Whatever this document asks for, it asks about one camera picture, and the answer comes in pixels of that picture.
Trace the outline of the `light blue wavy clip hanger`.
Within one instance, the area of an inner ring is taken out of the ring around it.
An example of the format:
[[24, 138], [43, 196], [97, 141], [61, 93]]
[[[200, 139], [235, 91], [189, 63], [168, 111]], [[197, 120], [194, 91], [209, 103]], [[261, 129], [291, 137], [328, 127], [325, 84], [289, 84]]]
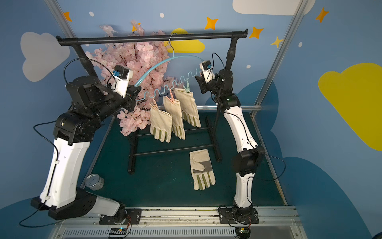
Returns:
[[135, 84], [139, 84], [141, 92], [138, 95], [138, 102], [148, 100], [150, 97], [158, 97], [165, 93], [180, 79], [172, 74], [175, 66], [169, 67], [173, 60], [183, 57], [190, 57], [201, 53], [205, 45], [200, 40], [173, 40], [181, 33], [186, 33], [183, 29], [174, 30], [166, 41], [139, 42], [136, 44], [137, 66], [133, 79]]

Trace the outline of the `black garment rack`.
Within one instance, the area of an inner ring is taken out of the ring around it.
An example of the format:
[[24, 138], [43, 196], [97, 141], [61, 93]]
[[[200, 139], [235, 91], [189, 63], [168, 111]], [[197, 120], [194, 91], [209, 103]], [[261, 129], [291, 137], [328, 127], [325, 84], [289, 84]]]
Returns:
[[[180, 34], [177, 35], [173, 38], [173, 40], [200, 40], [200, 39], [222, 39], [222, 38], [230, 38], [231, 43], [229, 50], [227, 52], [227, 58], [226, 58], [226, 64], [223, 64], [224, 69], [226, 70], [231, 70], [232, 63], [235, 58], [235, 53], [236, 53], [236, 45], [238, 39], [241, 38], [247, 38], [248, 35], [248, 29], [245, 31], [233, 31], [233, 32], [222, 32], [222, 33], [198, 33], [198, 34]], [[153, 42], [153, 41], [166, 41], [169, 39], [171, 35], [151, 35], [151, 36], [123, 36], [123, 37], [99, 37], [99, 38], [61, 38], [60, 36], [57, 36], [56, 39], [58, 43], [61, 46], [70, 46], [74, 48], [75, 52], [78, 54], [78, 56], [83, 56], [74, 59], [73, 61], [69, 62], [65, 67], [64, 67], [64, 76], [65, 76], [65, 71], [66, 67], [76, 61], [93, 61], [89, 59], [86, 55], [85, 52], [83, 51], [81, 45], [84, 44], [109, 44], [109, 43], [136, 43], [136, 42]], [[83, 65], [83, 68], [88, 72], [91, 76], [97, 76], [95, 73], [94, 67], [90, 66], [91, 63], [81, 63]], [[188, 149], [203, 149], [203, 148], [208, 148], [208, 147], [213, 147], [214, 154], [215, 154], [215, 159], [217, 162], [222, 161], [222, 154], [220, 151], [220, 147], [218, 145], [215, 132], [216, 132], [216, 127], [219, 119], [220, 113], [218, 113], [216, 110], [216, 117], [215, 117], [215, 123], [212, 125], [211, 121], [209, 118], [206, 118], [206, 124], [207, 127], [202, 127], [202, 128], [195, 128], [195, 129], [187, 129], [185, 131], [196, 131], [196, 130], [208, 130], [211, 144], [208, 145], [201, 145], [201, 146], [193, 146], [189, 148], [176, 148], [176, 149], [170, 149], [170, 150], [162, 150], [162, 151], [148, 151], [144, 153], [138, 153], [137, 152], [137, 147], [139, 140], [138, 138], [140, 136], [147, 136], [148, 134], [139, 134], [138, 132], [134, 132], [131, 136], [129, 136], [130, 140], [130, 155], [129, 155], [129, 161], [128, 161], [128, 172], [129, 174], [133, 174], [135, 172], [135, 164], [136, 164], [136, 157], [142, 156], [142, 155], [151, 155], [151, 154], [157, 154], [157, 153], [165, 153], [165, 152], [176, 152], [176, 151], [183, 151], [183, 150], [188, 150]]]

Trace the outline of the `pink clothes clip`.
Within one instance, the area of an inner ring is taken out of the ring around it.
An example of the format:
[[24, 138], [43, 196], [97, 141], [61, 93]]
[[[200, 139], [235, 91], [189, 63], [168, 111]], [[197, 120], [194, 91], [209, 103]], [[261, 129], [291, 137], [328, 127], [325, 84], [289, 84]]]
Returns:
[[175, 98], [174, 98], [174, 96], [173, 96], [173, 94], [172, 94], [172, 91], [170, 91], [170, 98], [169, 98], [169, 101], [170, 101], [171, 103], [174, 103], [174, 102], [175, 102]]

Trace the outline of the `beige clothes clip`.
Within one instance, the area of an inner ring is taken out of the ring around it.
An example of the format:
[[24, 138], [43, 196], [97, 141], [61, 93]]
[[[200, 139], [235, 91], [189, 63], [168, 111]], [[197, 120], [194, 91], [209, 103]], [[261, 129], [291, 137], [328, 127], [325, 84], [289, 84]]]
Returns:
[[158, 110], [159, 108], [158, 108], [158, 105], [157, 105], [155, 99], [152, 98], [151, 100], [152, 100], [152, 103], [153, 103], [152, 107], [154, 107], [154, 108], [156, 108]]

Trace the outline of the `beige glove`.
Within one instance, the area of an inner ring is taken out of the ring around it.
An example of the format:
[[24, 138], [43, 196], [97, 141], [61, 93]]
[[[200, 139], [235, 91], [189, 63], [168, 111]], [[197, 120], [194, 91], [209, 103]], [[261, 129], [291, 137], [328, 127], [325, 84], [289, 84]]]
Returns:
[[171, 141], [172, 120], [171, 114], [159, 110], [157, 106], [151, 105], [150, 133], [156, 140], [167, 143]]
[[183, 114], [179, 100], [170, 100], [168, 97], [163, 99], [163, 104], [167, 113], [172, 116], [172, 132], [179, 139], [186, 139]]
[[207, 149], [190, 152], [191, 174], [194, 190], [205, 190], [216, 184], [215, 175]]
[[174, 93], [176, 99], [180, 101], [183, 120], [194, 127], [202, 127], [193, 92], [188, 92], [186, 89], [176, 88], [174, 89]]

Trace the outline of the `aluminium front rail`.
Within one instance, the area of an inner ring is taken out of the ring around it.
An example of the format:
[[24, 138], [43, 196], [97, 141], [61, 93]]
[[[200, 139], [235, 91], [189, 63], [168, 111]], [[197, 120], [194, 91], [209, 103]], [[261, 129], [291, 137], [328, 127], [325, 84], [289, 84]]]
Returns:
[[306, 239], [295, 207], [260, 207], [258, 224], [221, 224], [218, 207], [143, 207], [138, 225], [100, 225], [101, 216], [57, 223], [51, 239]]

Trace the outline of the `pink cherry blossom tree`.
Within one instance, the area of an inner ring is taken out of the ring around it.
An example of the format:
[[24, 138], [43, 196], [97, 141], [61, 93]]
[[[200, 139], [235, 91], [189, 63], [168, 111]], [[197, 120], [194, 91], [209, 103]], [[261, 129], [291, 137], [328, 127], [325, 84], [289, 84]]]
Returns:
[[[109, 71], [113, 71], [115, 66], [121, 65], [133, 71], [130, 85], [134, 85], [151, 67], [157, 63], [168, 59], [168, 44], [162, 41], [156, 42], [138, 42], [138, 43], [113, 43], [105, 44], [104, 48], [94, 50], [93, 53], [86, 52], [89, 59], [95, 60], [94, 66], [101, 69], [101, 83], [114, 84], [115, 81], [110, 77]], [[129, 112], [126, 109], [119, 111], [117, 118], [120, 120], [120, 132], [128, 136], [138, 129], [145, 129], [150, 125], [150, 104], [153, 103], [154, 90], [165, 85], [171, 86], [174, 77], [166, 77], [168, 63], [164, 63], [149, 73], [140, 84], [141, 92], [138, 99], [144, 97], [148, 92], [148, 100], [137, 102], [134, 111]]]

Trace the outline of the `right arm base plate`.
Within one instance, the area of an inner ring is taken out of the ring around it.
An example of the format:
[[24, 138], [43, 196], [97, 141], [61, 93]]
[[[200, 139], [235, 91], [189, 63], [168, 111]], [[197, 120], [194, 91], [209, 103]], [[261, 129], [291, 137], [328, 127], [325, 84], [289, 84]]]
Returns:
[[258, 224], [259, 217], [258, 212], [254, 207], [228, 208], [226, 206], [218, 207], [219, 220], [221, 224]]

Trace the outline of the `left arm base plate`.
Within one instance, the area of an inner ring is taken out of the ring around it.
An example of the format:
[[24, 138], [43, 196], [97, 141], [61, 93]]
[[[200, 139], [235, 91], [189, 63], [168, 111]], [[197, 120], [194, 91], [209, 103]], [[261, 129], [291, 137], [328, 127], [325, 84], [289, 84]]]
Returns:
[[114, 216], [101, 215], [100, 225], [138, 225], [140, 222], [142, 209], [124, 208], [120, 209]]

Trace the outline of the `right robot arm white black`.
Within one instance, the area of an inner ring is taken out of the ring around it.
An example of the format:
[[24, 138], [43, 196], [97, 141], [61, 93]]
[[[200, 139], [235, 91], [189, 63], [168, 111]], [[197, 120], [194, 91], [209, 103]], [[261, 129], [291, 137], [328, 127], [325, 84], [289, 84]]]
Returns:
[[237, 147], [233, 159], [233, 170], [236, 173], [236, 193], [233, 203], [233, 215], [236, 220], [243, 220], [256, 214], [251, 199], [252, 182], [262, 161], [262, 153], [252, 137], [243, 116], [239, 98], [232, 92], [233, 73], [222, 69], [213, 74], [212, 69], [202, 70], [196, 80], [201, 92], [211, 92], [213, 101], [218, 106], [232, 131]]

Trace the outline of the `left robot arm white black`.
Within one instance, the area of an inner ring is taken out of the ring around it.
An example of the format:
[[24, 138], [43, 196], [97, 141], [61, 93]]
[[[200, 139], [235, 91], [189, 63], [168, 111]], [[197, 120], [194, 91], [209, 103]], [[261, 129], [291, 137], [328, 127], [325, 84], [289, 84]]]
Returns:
[[46, 185], [40, 196], [31, 200], [31, 205], [39, 211], [47, 210], [55, 220], [100, 214], [122, 224], [126, 220], [123, 203], [89, 193], [77, 183], [95, 132], [116, 111], [122, 108], [132, 111], [141, 87], [121, 79], [112, 90], [95, 76], [83, 76], [67, 83], [66, 89], [72, 106], [55, 122], [54, 152]]

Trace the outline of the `green clothes clip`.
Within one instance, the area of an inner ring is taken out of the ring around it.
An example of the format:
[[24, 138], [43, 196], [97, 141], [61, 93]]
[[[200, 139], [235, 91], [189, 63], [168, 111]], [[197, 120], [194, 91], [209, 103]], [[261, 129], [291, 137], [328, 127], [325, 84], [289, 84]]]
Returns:
[[187, 81], [186, 84], [183, 86], [183, 88], [186, 90], [186, 92], [190, 93], [190, 86], [189, 82]]

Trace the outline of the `silver tin can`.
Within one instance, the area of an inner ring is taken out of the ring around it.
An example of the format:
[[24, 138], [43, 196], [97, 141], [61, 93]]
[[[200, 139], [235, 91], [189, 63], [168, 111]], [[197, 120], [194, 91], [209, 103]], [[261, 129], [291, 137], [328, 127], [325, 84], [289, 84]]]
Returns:
[[104, 186], [104, 179], [98, 174], [91, 174], [86, 178], [85, 186], [93, 191], [100, 190]]

